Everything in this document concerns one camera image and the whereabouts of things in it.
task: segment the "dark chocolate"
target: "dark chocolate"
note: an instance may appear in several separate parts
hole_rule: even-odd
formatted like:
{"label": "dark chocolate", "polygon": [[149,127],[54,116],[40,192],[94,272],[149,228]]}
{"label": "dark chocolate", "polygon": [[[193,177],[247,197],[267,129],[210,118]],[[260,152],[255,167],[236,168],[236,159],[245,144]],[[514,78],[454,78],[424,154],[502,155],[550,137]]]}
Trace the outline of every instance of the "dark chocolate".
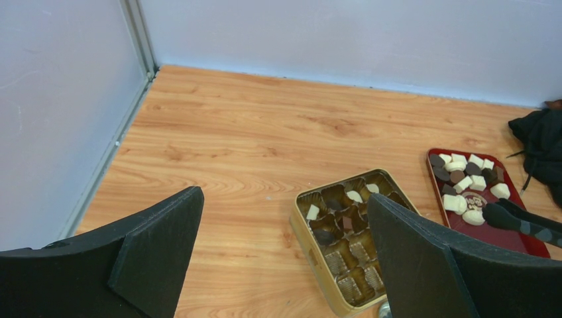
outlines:
{"label": "dark chocolate", "polygon": [[349,217],[342,217],[341,220],[343,221],[343,230],[353,230],[353,221]]}
{"label": "dark chocolate", "polygon": [[502,183],[506,182],[504,178],[504,170],[502,168],[495,166],[494,172],[496,172],[496,175],[498,176],[498,182],[502,182]]}
{"label": "dark chocolate", "polygon": [[482,170],[482,177],[486,180],[486,186],[494,186],[498,183],[498,174],[490,168]]}
{"label": "dark chocolate", "polygon": [[441,194],[457,195],[457,190],[448,184],[445,184],[441,189]]}
{"label": "dark chocolate", "polygon": [[312,234],[314,234],[316,241],[321,246],[328,246],[335,241],[334,234],[323,229],[316,229],[312,231]]}
{"label": "dark chocolate", "polygon": [[336,210],[336,211],[343,210],[343,205],[341,205],[341,203],[339,201],[337,201],[336,199],[330,199],[330,200],[326,201],[326,206],[329,207],[330,209]]}
{"label": "dark chocolate", "polygon": [[467,175],[469,176],[479,176],[482,174],[482,170],[474,162],[469,162],[465,168]]}
{"label": "dark chocolate", "polygon": [[451,182],[453,182],[453,184],[457,184],[461,182],[461,180],[464,178],[465,178],[465,173],[460,170],[455,170],[451,172]]}
{"label": "dark chocolate", "polygon": [[433,167],[433,174],[435,175],[435,178],[439,181],[449,182],[450,180],[449,172],[447,172],[447,170],[441,167]]}
{"label": "dark chocolate", "polygon": [[438,168],[442,168],[445,165],[445,161],[439,157],[437,154],[429,155],[429,163]]}

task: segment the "wood grain surface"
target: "wood grain surface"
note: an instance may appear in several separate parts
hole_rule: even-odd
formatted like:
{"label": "wood grain surface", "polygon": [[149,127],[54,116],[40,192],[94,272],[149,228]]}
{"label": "wood grain surface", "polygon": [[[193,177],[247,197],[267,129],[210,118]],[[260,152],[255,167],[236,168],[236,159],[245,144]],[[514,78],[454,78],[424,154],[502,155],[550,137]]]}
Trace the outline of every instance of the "wood grain surface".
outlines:
{"label": "wood grain surface", "polygon": [[[164,66],[78,233],[197,185],[205,207],[177,317],[332,317],[289,226],[297,193],[384,168],[441,223],[426,151],[505,158],[522,147],[507,121],[530,111]],[[503,159],[517,188],[522,159]],[[536,180],[523,201],[561,220]]]}

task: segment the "red tray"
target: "red tray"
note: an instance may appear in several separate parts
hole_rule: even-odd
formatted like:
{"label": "red tray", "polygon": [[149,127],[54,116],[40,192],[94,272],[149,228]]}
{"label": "red tray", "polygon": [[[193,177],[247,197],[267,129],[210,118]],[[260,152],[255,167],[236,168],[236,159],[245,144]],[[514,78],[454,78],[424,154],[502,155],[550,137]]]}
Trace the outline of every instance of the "red tray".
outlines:
{"label": "red tray", "polygon": [[[472,152],[432,148],[429,149],[429,151],[427,152],[427,158],[425,160],[427,164],[427,169],[429,169],[429,175],[431,176],[431,183],[433,184],[433,190],[435,191],[435,196],[437,198],[437,202],[439,203],[439,209],[441,210],[441,216],[443,217],[443,222],[445,223],[445,226],[453,230],[459,231],[460,233],[466,234],[470,237],[473,237],[475,239],[479,239],[482,242],[487,242],[495,246],[507,248],[508,250],[514,250],[516,252],[521,252],[524,254],[550,258],[550,253],[548,253],[548,250],[546,249],[544,243],[541,242],[540,240],[537,240],[534,237],[529,237],[527,235],[523,235],[521,233],[517,233],[514,231],[496,229],[488,225],[488,223],[484,223],[483,225],[476,227],[474,225],[470,225],[464,222],[461,216],[456,215],[450,211],[445,211],[445,209],[443,208],[443,201],[441,200],[442,193],[440,190],[443,187],[443,182],[438,181],[433,175],[433,170],[431,169],[431,163],[429,163],[429,156],[432,154],[451,155],[451,153],[462,154],[466,156],[467,159],[472,154]],[[519,192],[514,187],[513,182],[511,181],[511,178],[509,177],[509,174],[505,169],[503,163],[501,163],[501,161],[499,161],[496,157],[487,154],[475,154],[475,155],[477,155],[482,159],[488,159],[493,161],[494,166],[499,166],[505,171],[504,173],[505,183],[508,185],[511,193],[509,200],[516,203],[521,208],[525,209],[525,205],[523,204],[523,201],[521,201]],[[476,191],[468,188],[465,191],[461,192],[461,195],[467,198],[469,204],[473,204],[480,207],[486,204],[486,202],[494,203],[498,201],[498,198],[496,198],[488,188],[486,188],[484,191]],[[486,202],[482,202],[482,204],[479,204],[478,202],[479,197],[477,195],[480,195]]]}

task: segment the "white wall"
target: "white wall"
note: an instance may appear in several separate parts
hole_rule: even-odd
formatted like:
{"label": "white wall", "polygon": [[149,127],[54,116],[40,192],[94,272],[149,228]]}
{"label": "white wall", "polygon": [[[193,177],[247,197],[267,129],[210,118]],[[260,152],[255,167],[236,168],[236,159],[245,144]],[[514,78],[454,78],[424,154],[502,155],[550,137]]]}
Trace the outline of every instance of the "white wall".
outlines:
{"label": "white wall", "polygon": [[0,250],[56,240],[143,86],[118,1],[0,1]]}
{"label": "white wall", "polygon": [[560,0],[142,0],[160,64],[538,106]]}

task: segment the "metal frame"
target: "metal frame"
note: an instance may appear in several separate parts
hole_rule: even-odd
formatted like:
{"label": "metal frame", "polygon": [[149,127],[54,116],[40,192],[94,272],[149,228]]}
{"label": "metal frame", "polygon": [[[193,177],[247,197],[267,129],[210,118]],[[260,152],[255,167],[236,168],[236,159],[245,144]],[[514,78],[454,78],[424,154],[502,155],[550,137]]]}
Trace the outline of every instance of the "metal frame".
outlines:
{"label": "metal frame", "polygon": [[148,93],[158,73],[158,65],[154,60],[154,54],[152,53],[152,46],[146,31],[142,7],[139,0],[120,0],[120,2],[121,8],[123,9],[123,16],[127,22],[127,26],[129,27],[131,40],[133,41],[133,45],[137,51],[139,64],[146,72],[146,79],[143,87],[139,89],[133,99],[133,102],[129,106],[127,115],[119,124],[117,133],[112,138],[108,149],[104,152],[101,162],[95,168],[92,179],[88,183],[84,193],[80,197],[80,200],[76,203],[76,206],[74,207],[68,220],[63,225],[62,230],[58,235],[59,240],[74,236],[76,229],[80,225],[103,177],[105,176],[105,173],[109,169],[121,142],[129,130],[129,127],[132,125],[140,107],[142,106],[146,94]]}

